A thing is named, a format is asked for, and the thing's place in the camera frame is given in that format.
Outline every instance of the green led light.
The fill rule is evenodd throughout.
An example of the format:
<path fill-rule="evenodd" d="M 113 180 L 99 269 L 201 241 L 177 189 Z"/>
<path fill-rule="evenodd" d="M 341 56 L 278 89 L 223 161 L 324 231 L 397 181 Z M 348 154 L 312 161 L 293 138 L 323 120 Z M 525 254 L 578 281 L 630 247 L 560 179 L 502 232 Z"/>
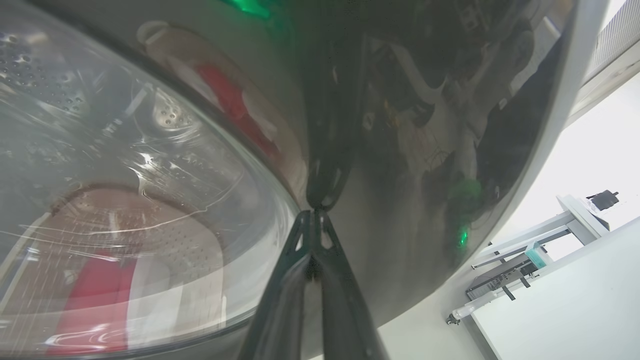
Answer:
<path fill-rule="evenodd" d="M 458 241 L 458 247 L 464 247 L 467 244 L 467 239 L 469 239 L 469 233 L 467 231 L 463 231 L 460 235 L 460 240 Z"/>
<path fill-rule="evenodd" d="M 258 3 L 258 0 L 226 0 L 226 2 L 243 12 L 262 17 L 263 19 L 268 19 L 271 15 L 267 8 L 264 8 Z"/>

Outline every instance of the red cloth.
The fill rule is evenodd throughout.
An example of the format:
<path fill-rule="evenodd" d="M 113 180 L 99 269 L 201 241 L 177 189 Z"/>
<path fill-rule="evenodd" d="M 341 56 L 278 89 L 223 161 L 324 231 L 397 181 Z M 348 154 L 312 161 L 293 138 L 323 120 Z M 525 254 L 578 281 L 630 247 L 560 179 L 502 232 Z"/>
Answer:
<path fill-rule="evenodd" d="M 244 105 L 242 89 L 238 88 L 216 67 L 201 65 L 196 68 L 202 79 L 218 97 L 222 110 L 229 119 L 272 160 L 278 156 L 278 148 L 256 124 Z"/>
<path fill-rule="evenodd" d="M 127 349 L 127 306 L 135 261 L 120 267 L 99 254 L 78 275 L 47 355 L 64 356 Z"/>

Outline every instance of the washing machine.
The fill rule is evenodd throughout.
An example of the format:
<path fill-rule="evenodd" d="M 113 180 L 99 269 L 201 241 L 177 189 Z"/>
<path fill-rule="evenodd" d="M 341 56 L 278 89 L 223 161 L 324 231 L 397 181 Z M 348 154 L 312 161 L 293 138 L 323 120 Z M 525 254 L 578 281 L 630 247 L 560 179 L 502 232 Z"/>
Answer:
<path fill-rule="evenodd" d="M 235 359 L 306 211 L 391 321 L 514 211 L 604 6 L 3 2 L 0 357 Z"/>

